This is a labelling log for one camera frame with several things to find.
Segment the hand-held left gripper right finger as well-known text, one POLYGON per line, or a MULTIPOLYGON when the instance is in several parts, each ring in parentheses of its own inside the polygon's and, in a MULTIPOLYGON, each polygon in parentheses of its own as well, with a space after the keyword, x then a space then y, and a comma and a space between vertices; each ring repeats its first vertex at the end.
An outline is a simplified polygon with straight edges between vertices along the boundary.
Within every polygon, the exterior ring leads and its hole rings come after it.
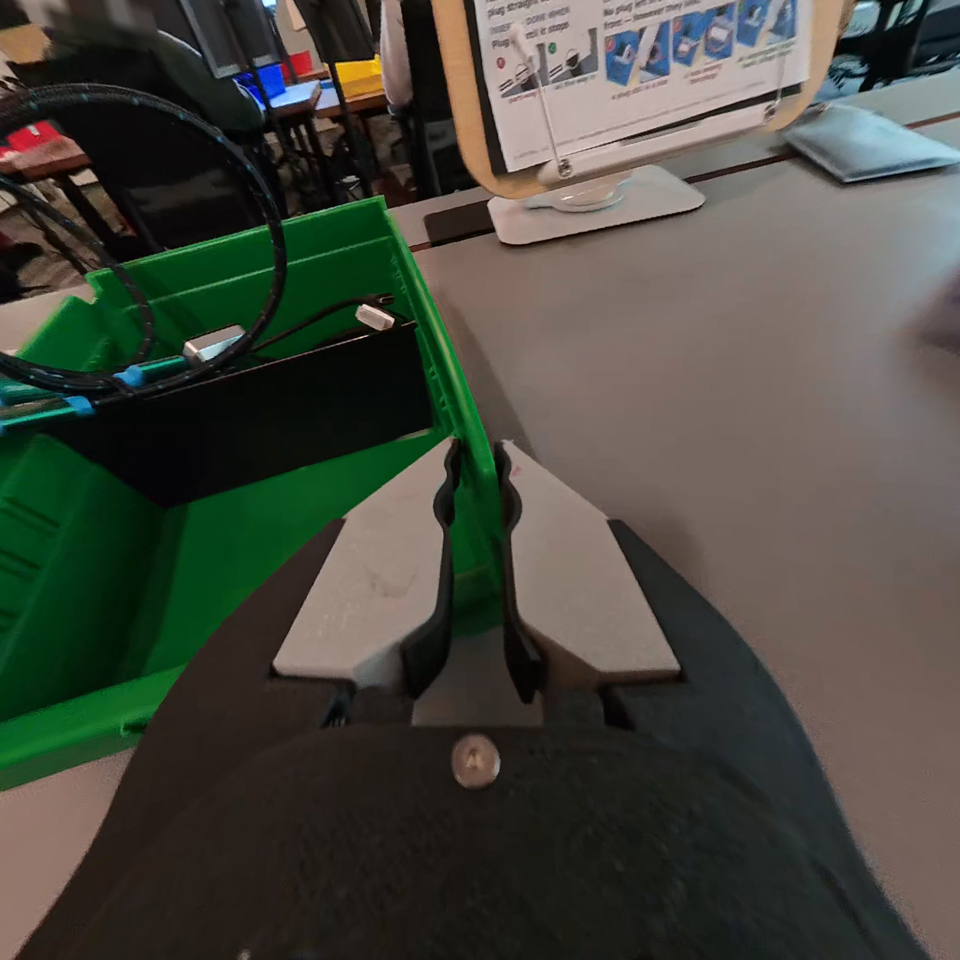
POLYGON ((521 702, 678 680, 606 513, 511 440, 498 441, 496 470, 504 655, 521 702))

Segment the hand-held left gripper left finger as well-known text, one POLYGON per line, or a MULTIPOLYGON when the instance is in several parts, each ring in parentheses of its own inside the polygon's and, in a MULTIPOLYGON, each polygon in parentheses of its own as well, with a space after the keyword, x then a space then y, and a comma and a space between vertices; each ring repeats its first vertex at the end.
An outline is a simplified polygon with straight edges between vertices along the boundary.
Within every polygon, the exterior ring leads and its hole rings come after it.
POLYGON ((417 700, 452 635, 460 444, 440 440, 352 508, 274 659, 285 678, 417 700))

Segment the green storage bin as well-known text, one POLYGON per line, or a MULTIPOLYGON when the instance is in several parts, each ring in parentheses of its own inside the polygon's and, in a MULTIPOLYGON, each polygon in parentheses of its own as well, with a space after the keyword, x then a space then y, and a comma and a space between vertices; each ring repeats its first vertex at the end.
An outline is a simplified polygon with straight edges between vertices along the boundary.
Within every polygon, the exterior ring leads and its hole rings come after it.
MULTIPOLYGON (((461 450, 454 625, 459 633, 493 625, 494 456, 409 246, 379 199, 287 221, 284 233, 286 286, 266 337, 335 302, 392 294, 397 325, 416 324, 433 427, 171 508, 42 433, 78 416, 2 435, 2 789, 132 749, 228 615, 444 439, 461 450)), ((217 378, 373 334, 357 328, 354 308, 343 310, 217 378)))

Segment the thin black cable copper plug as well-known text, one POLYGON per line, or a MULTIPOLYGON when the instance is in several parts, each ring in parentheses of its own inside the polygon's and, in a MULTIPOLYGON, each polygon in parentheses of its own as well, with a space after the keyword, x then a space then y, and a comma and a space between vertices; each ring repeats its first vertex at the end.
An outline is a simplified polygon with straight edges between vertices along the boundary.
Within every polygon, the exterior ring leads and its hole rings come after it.
POLYGON ((392 306, 394 301, 395 297, 389 293, 353 296, 335 301, 334 303, 321 308, 307 318, 302 319, 295 325, 268 337, 262 342, 258 342, 254 346, 250 347, 247 350, 247 353, 260 354, 285 341, 286 339, 293 337, 300 332, 324 321, 326 318, 352 308, 354 311, 359 311, 361 308, 367 308, 368 311, 378 311, 386 318, 388 323, 385 325, 381 324, 379 326, 375 325, 372 328, 376 331, 388 330, 393 325, 395 320, 394 314, 388 309, 390 306, 392 306))

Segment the black bin divider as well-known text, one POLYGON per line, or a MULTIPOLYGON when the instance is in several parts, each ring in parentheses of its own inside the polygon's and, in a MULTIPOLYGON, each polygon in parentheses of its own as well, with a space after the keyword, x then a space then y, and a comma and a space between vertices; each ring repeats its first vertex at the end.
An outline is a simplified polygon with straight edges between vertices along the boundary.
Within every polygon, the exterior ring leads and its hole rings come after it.
POLYGON ((407 321, 41 431, 171 508, 433 426, 407 321))

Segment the black chair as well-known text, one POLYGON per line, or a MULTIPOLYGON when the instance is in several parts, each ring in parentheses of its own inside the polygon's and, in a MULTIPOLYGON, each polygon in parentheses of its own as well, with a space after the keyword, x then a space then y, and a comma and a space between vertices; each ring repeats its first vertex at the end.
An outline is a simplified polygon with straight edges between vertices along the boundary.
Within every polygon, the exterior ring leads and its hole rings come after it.
MULTIPOLYGON (((164 31, 81 22, 50 30, 44 84, 91 83, 148 93, 217 128, 289 207, 257 100, 231 78, 213 78, 202 55, 164 31)), ((89 158, 103 188, 149 252, 177 249, 263 224, 245 176, 194 126, 142 106, 80 104, 56 123, 89 158)))

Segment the wooden stand board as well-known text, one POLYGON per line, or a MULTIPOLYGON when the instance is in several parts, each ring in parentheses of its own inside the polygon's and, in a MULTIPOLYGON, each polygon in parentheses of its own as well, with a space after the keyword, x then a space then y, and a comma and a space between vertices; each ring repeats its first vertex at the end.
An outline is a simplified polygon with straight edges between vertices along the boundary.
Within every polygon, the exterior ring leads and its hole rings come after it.
POLYGON ((854 2, 811 3, 811 49, 809 76, 795 94, 779 93, 771 102, 761 102, 703 117, 660 132, 629 138, 618 144, 577 153, 563 163, 545 163, 514 173, 498 174, 491 159, 490 138, 485 126, 481 91, 471 41, 471 17, 467 3, 432 2, 444 77, 462 161, 474 181, 491 195, 520 201, 562 184, 580 184, 607 175, 626 173, 647 164, 733 142, 743 136, 771 135, 792 123, 812 102, 826 76, 837 41, 849 22, 854 2))

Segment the yellow bin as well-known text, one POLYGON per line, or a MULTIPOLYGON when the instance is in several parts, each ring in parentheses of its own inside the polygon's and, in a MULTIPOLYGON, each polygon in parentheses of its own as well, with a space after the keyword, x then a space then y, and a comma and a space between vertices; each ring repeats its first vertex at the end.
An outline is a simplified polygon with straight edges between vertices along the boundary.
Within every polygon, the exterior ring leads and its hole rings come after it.
POLYGON ((378 55, 371 59, 339 61, 335 67, 342 91, 348 100, 384 94, 378 55))

